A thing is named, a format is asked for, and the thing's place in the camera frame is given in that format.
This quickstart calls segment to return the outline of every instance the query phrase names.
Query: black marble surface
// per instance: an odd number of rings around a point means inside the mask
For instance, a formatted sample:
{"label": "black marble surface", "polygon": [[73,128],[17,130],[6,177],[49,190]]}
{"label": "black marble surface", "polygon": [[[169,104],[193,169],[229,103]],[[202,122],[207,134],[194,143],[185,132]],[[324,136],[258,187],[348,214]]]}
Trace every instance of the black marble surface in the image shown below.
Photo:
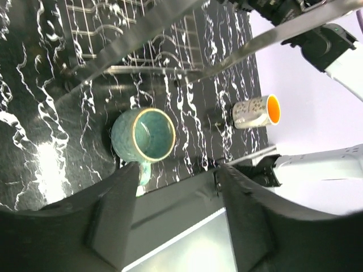
{"label": "black marble surface", "polygon": [[[1,206],[36,210],[122,167],[109,132],[114,120],[134,107],[164,110],[177,131],[172,155],[153,165],[145,192],[215,167],[216,160],[231,161],[267,146],[263,128],[217,129],[209,122],[211,114],[224,117],[228,105],[260,96],[254,56],[185,88],[163,85],[163,78],[150,82],[141,74],[105,75],[87,88],[67,92],[61,70],[72,66],[74,52],[66,42],[60,4],[0,0]],[[233,13],[230,6],[211,0],[195,14],[205,65],[220,61],[251,38],[248,16]]]}

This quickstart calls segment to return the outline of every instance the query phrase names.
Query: gold rim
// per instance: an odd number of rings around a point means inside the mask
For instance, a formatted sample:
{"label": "gold rim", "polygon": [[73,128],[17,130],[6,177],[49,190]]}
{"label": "gold rim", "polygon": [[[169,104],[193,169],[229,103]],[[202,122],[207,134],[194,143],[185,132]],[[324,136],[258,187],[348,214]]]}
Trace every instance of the gold rim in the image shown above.
{"label": "gold rim", "polygon": [[[169,124],[171,125],[171,130],[172,130],[172,144],[171,144],[171,147],[169,148],[169,151],[167,152],[167,154],[165,154],[163,157],[161,158],[158,158],[158,159],[153,159],[153,158],[150,158],[148,156],[146,156],[139,148],[139,146],[137,145],[136,143],[136,139],[135,139],[135,129],[136,129],[136,124],[137,124],[137,121],[139,120],[139,118],[144,115],[146,112],[158,112],[158,113],[161,113],[165,118],[166,120],[169,122]],[[172,149],[174,148],[174,145],[175,145],[175,138],[176,138],[176,133],[175,133],[175,128],[174,128],[174,124],[172,123],[170,117],[165,113],[163,112],[162,110],[160,109],[157,109],[157,108],[146,108],[142,111],[140,111],[140,113],[137,115],[133,125],[132,125],[132,141],[134,143],[134,145],[136,146],[136,149],[137,151],[147,160],[151,161],[151,162],[158,162],[158,161],[161,161],[163,159],[165,159],[166,157],[168,157],[172,151]]]}

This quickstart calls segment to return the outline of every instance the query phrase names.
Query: teal mug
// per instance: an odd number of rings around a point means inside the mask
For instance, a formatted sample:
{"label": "teal mug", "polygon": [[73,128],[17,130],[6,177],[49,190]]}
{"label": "teal mug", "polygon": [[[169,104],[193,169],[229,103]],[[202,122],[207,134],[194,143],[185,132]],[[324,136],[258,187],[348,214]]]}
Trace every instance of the teal mug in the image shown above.
{"label": "teal mug", "polygon": [[160,109],[131,109],[113,124],[111,143],[116,154],[126,162],[140,163],[140,185],[151,178],[151,164],[169,156],[175,144],[175,128]]}

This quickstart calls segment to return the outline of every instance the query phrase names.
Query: white wall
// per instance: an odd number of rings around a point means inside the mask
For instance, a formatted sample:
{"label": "white wall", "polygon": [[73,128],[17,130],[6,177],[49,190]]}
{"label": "white wall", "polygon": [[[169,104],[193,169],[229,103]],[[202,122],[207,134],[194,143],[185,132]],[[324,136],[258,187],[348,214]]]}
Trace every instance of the white wall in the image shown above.
{"label": "white wall", "polygon": [[[256,12],[254,36],[272,25]],[[337,20],[363,42],[355,14]],[[363,103],[301,56],[298,48],[276,44],[256,53],[261,91],[281,103],[281,121],[268,127],[269,140],[280,152],[300,154],[353,146],[363,142]],[[362,70],[363,63],[358,63]]]}
{"label": "white wall", "polygon": [[[254,36],[272,25],[253,12]],[[355,14],[337,20],[363,42]],[[333,150],[363,143],[363,103],[301,56],[298,48],[276,44],[256,53],[261,92],[275,94],[281,121],[267,128],[281,154]],[[357,64],[363,76],[363,63]],[[275,192],[291,201],[333,214],[363,209],[363,180],[292,181]]]}

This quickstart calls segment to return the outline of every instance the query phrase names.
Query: wire rack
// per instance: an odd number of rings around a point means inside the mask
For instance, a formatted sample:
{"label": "wire rack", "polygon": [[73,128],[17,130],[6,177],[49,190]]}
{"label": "wire rack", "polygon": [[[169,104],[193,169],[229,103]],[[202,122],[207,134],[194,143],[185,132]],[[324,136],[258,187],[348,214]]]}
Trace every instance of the wire rack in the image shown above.
{"label": "wire rack", "polygon": [[[157,5],[155,0],[64,0],[61,14],[68,48],[74,53],[71,65],[82,65],[96,57],[106,45],[121,37]],[[204,68],[194,12],[174,23],[143,48],[129,54],[113,71],[125,66],[172,67],[180,70]]]}

